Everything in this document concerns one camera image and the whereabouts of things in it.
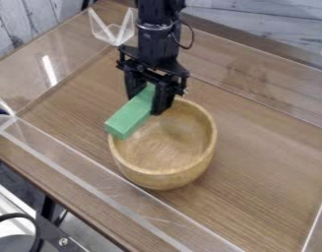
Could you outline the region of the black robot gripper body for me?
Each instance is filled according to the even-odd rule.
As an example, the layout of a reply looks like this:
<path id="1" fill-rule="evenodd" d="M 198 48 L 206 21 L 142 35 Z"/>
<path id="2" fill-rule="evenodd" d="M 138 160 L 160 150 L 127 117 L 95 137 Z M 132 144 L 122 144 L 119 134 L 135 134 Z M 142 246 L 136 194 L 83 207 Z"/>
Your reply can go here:
<path id="1" fill-rule="evenodd" d="M 158 82 L 160 79 L 177 78 L 186 87 L 189 70 L 178 62 L 182 22 L 152 26 L 138 22 L 138 45 L 120 45 L 118 68 L 138 72 L 146 83 Z"/>

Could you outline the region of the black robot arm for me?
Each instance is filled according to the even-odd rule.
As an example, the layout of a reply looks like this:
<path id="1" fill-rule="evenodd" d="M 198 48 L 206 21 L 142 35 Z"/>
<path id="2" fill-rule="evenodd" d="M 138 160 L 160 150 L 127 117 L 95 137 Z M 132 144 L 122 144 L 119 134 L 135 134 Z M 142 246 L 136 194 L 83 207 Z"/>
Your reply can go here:
<path id="1" fill-rule="evenodd" d="M 178 61 L 181 43 L 181 12 L 186 0 L 135 0 L 138 46 L 119 46 L 118 68 L 124 75 L 127 98 L 140 94 L 147 84 L 155 87 L 151 97 L 152 115 L 160 115 L 173 105 L 177 95 L 185 94 L 190 71 Z"/>

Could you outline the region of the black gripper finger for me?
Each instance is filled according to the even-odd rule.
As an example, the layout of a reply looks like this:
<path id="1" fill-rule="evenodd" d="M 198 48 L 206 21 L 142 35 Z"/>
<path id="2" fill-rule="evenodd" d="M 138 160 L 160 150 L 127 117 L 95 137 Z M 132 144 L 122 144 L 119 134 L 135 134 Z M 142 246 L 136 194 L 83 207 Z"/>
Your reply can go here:
<path id="1" fill-rule="evenodd" d="M 146 81 L 138 72 L 124 70 L 124 87 L 127 98 L 132 99 L 146 87 Z"/>
<path id="2" fill-rule="evenodd" d="M 185 94 L 185 86 L 177 78 L 160 79 L 151 82 L 154 86 L 154 95 L 151 99 L 151 114 L 160 115 L 171 106 L 177 95 Z"/>

